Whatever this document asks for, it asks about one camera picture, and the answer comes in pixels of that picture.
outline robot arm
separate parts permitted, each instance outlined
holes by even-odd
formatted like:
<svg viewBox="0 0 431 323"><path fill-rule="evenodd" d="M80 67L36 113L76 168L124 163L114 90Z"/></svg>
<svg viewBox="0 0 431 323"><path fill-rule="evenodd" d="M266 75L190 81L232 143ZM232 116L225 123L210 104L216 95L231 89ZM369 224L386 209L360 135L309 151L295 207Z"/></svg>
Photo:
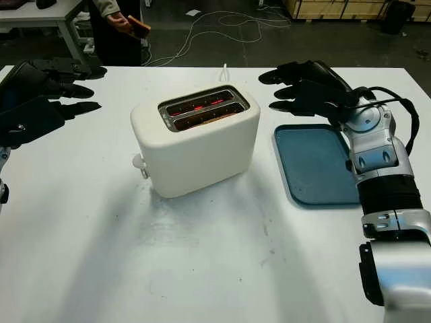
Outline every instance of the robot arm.
<svg viewBox="0 0 431 323"><path fill-rule="evenodd" d="M40 138L78 114L100 108L97 102L65 105L60 97L90 98L93 91L75 85L76 79L96 79L104 67L89 67L73 59L23 61L0 83L0 171L11 149ZM0 207L9 189L0 180Z"/></svg>
<svg viewBox="0 0 431 323"><path fill-rule="evenodd" d="M385 322L431 319L431 216L422 208L408 155L419 129L413 104L383 87L352 89L322 62L296 62L260 76L284 83L269 106L299 116L318 114L350 141L346 162L356 180L364 212L360 273L366 297L385 306ZM377 101L380 90L393 99ZM411 114L411 138L404 147L385 103L398 101Z"/></svg>

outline person's hand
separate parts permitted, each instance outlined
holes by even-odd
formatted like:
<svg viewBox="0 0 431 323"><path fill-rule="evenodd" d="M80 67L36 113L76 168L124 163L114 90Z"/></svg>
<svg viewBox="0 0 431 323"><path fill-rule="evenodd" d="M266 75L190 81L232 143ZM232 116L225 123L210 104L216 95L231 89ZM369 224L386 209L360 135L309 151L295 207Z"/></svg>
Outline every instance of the person's hand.
<svg viewBox="0 0 431 323"><path fill-rule="evenodd" d="M106 16L108 24L117 29L119 32L130 32L131 26L121 12L115 12Z"/></svg>

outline toaster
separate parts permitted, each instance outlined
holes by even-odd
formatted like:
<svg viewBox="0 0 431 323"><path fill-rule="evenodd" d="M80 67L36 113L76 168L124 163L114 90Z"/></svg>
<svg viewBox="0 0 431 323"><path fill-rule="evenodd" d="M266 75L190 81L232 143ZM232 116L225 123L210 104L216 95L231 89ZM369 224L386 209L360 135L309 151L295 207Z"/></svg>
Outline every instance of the toaster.
<svg viewBox="0 0 431 323"><path fill-rule="evenodd" d="M172 198L209 186L250 165L260 108L226 84L137 106L131 123L141 154L133 165Z"/></svg>

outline black bin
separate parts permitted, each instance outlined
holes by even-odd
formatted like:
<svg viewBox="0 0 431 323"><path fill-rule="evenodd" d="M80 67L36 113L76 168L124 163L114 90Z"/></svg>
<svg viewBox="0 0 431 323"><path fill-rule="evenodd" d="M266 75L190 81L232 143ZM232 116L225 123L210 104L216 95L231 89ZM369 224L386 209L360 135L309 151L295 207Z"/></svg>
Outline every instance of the black bin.
<svg viewBox="0 0 431 323"><path fill-rule="evenodd" d="M393 35L398 34L404 23L412 17L415 8L414 5L408 2L392 1L386 11L382 31Z"/></svg>

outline white desk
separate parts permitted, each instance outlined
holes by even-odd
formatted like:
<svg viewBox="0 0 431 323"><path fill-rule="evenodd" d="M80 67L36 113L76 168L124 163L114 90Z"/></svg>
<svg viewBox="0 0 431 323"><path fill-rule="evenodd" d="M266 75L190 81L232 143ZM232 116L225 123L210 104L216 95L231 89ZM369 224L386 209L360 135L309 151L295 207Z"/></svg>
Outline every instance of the white desk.
<svg viewBox="0 0 431 323"><path fill-rule="evenodd" d="M11 194L0 214L0 322L381 323L360 282L361 209L305 209L286 196L273 131L323 119L268 109L277 86L258 82L266 70L230 69L262 107L249 171L177 199L160 198L131 165L129 113L217 83L221 69L113 67L84 82L103 108L13 151L1 174ZM336 71L416 105L411 162L430 208L429 97L403 69ZM406 140L409 116L393 107Z"/></svg>
<svg viewBox="0 0 431 323"><path fill-rule="evenodd" d="M38 9L36 2L28 2L17 10L0 11L0 27L58 27L72 57L84 63L85 56L79 47L76 30L71 25L83 6L83 0L57 0L52 7Z"/></svg>

